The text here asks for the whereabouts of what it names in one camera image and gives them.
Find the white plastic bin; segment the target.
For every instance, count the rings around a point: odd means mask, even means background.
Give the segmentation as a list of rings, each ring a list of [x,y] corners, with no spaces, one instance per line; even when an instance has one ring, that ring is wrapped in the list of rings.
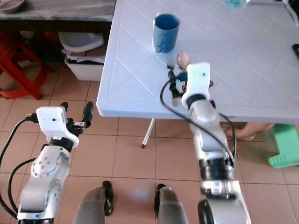
[[[105,56],[100,57],[75,57],[66,55],[66,66],[73,72],[79,81],[100,81],[103,71]]]

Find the blue cup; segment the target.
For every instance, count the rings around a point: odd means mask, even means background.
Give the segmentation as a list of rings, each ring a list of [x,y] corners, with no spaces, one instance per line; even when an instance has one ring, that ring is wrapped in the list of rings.
[[[153,20],[152,46],[156,53],[173,51],[181,22],[172,14],[158,14]]]

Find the white plastic basin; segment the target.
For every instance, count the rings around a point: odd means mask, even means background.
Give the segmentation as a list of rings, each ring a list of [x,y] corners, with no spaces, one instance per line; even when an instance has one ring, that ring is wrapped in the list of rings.
[[[101,33],[58,32],[58,37],[64,49],[71,53],[83,53],[105,43]]]

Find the dark wooden table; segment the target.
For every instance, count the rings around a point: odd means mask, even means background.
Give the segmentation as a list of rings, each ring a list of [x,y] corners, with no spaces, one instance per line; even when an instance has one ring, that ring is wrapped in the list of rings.
[[[14,13],[0,14],[1,30],[108,34],[117,0],[25,0]]]

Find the person's bare foot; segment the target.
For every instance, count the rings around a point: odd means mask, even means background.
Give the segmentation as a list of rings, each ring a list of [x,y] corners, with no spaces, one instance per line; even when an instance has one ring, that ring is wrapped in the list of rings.
[[[221,124],[227,137],[233,137],[239,140],[252,140],[258,133],[265,132],[274,126],[274,123],[268,122],[248,122],[243,128],[233,128],[227,123]]]

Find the light blue glass object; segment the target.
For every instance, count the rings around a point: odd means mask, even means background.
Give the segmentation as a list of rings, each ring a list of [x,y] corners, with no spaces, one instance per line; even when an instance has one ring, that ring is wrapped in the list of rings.
[[[224,0],[226,3],[226,6],[229,6],[231,8],[239,8],[244,7],[248,0]]]

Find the grey bowl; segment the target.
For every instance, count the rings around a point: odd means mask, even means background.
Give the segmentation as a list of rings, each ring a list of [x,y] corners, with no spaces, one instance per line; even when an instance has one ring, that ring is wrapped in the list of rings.
[[[26,0],[0,0],[0,12],[12,14],[26,6]]]

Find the green plastic stool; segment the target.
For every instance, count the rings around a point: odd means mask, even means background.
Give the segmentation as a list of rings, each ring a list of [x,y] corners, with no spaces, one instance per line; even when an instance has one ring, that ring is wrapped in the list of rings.
[[[299,166],[299,133],[295,125],[276,124],[272,127],[278,146],[278,155],[269,158],[274,168]]]

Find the grey right robot leg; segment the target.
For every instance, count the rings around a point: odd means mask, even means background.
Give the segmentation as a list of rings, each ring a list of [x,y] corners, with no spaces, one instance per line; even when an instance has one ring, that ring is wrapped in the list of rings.
[[[158,184],[154,200],[157,224],[189,224],[185,209],[172,188]]]

